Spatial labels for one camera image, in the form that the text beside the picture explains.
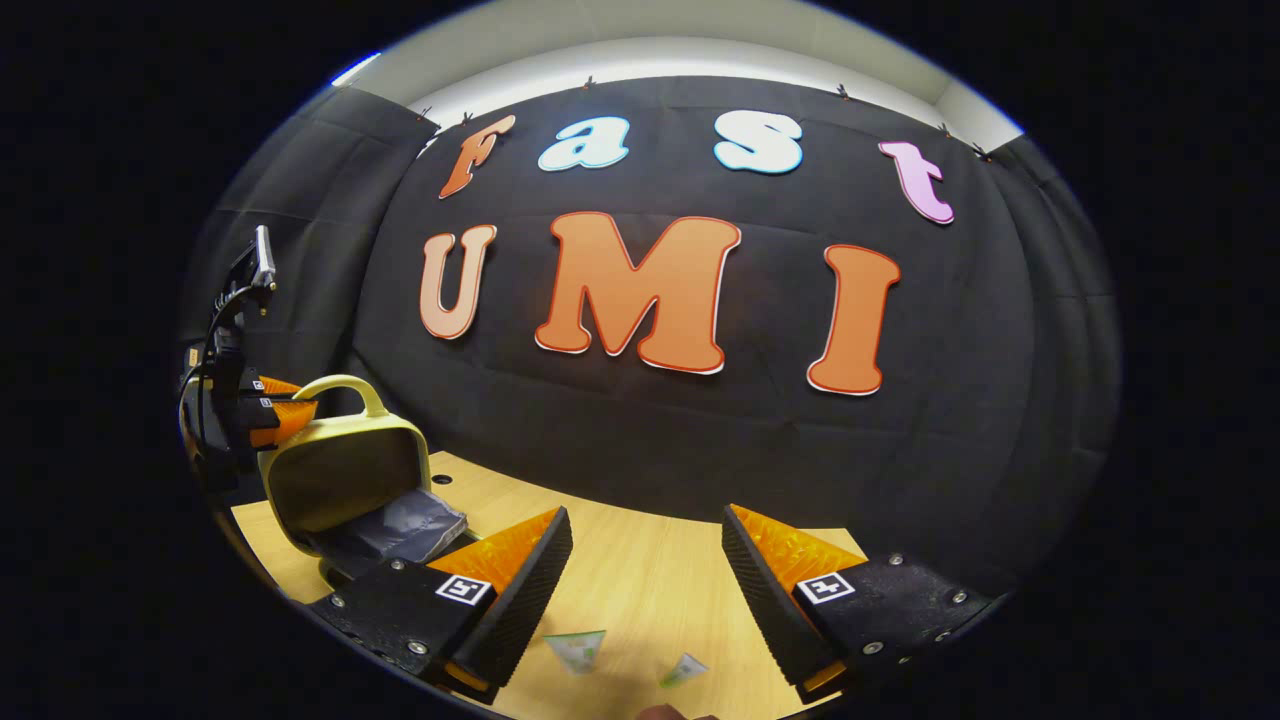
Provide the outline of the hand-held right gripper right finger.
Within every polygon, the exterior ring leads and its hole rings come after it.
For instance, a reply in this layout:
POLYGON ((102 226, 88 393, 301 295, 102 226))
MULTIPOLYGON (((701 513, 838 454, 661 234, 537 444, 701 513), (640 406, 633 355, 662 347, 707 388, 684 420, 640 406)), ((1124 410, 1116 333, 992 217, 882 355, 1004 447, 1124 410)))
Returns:
POLYGON ((867 557, 736 503, 721 528, 765 646, 806 705, 929 665, 1006 602, 902 552, 867 557))

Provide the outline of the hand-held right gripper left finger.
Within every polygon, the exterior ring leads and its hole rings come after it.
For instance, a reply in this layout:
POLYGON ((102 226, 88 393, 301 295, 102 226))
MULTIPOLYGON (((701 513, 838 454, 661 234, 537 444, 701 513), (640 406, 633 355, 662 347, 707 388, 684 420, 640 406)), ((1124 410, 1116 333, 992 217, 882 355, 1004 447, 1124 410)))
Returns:
POLYGON ((325 628, 421 682, 492 703, 573 547, 558 506, 430 562, 388 559, 306 603, 325 628))

